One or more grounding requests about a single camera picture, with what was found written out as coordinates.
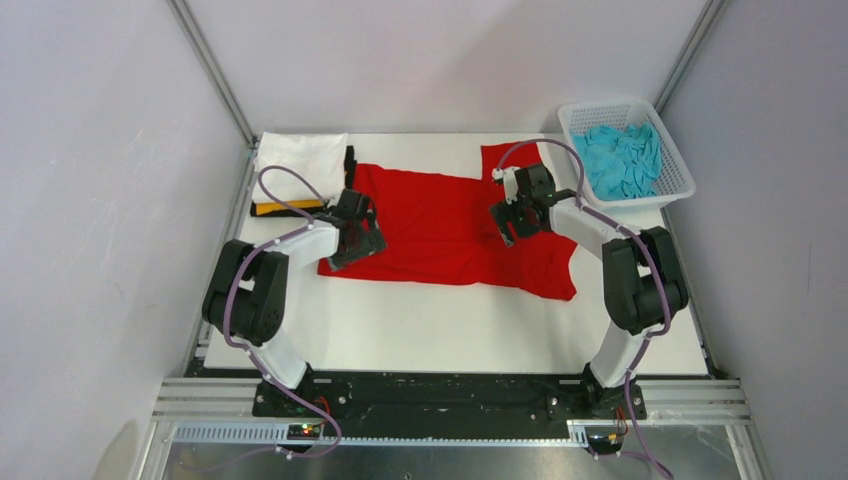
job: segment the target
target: red fabric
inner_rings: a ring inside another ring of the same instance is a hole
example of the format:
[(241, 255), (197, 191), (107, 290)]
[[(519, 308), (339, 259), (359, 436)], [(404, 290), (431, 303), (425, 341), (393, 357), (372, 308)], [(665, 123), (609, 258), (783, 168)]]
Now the red fabric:
[[(322, 261), (318, 273), (446, 285), (480, 282), (570, 300), (577, 293), (568, 271), (576, 244), (540, 233), (507, 248), (489, 214), (489, 207), (503, 199), (491, 172), (511, 145), (482, 147), (483, 180), (360, 163), (354, 189), (374, 200), (388, 247), (338, 272)], [(538, 149), (529, 146), (516, 151), (505, 166), (540, 161)]]

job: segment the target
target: folded white shirt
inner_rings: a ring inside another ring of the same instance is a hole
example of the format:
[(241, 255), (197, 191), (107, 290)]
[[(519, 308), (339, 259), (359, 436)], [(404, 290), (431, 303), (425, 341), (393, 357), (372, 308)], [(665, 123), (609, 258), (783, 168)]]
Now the folded white shirt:
[[(299, 173), (326, 200), (337, 197), (345, 188), (344, 157), (347, 134), (278, 135), (265, 132), (259, 141), (255, 169), (279, 165)], [(269, 171), (262, 182), (272, 195), (283, 201), (311, 200), (315, 195), (293, 175), (282, 170)], [(253, 188), (255, 203), (273, 203), (257, 182)]]

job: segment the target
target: white wall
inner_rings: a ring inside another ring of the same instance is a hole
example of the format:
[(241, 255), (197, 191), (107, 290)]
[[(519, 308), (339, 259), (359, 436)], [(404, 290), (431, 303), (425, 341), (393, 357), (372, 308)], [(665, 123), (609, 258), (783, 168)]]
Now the white wall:
[(243, 146), (163, 0), (0, 8), (0, 478), (129, 469)]
[(671, 208), (720, 366), (777, 478), (848, 477), (848, 3), (731, 2), (665, 122)]
[(538, 132), (653, 99), (705, 0), (194, 0), (257, 130)]

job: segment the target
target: blue cloth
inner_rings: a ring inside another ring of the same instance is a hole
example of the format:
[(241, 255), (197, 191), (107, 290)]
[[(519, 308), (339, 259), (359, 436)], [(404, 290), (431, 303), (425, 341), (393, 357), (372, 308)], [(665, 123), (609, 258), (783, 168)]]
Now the blue cloth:
[(601, 125), (586, 135), (571, 136), (596, 197), (612, 201), (657, 196), (653, 183), (662, 172), (662, 155), (653, 125), (630, 125), (623, 132)]

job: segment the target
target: plastic basket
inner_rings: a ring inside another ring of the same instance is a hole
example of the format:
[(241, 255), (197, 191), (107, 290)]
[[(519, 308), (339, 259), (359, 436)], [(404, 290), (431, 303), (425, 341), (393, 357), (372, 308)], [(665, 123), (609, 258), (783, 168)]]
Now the plastic basket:
[[(645, 207), (661, 208), (669, 203), (691, 197), (695, 193), (695, 180), (683, 163), (683, 157), (671, 140), (665, 125), (660, 120), (654, 107), (638, 98), (625, 98), (601, 102), (580, 102), (563, 105), (559, 109), (559, 121), (565, 132), (565, 142), (574, 147), (571, 132), (583, 135), (591, 127), (609, 125), (624, 130), (628, 125), (641, 126), (650, 122), (660, 135), (660, 152), (663, 167), (660, 177), (654, 182), (656, 197), (634, 198), (628, 200), (605, 201), (595, 196), (589, 185), (589, 179), (584, 179), (583, 194), (586, 200), (601, 210), (629, 210)], [(575, 175), (578, 172), (577, 160), (571, 155)]]

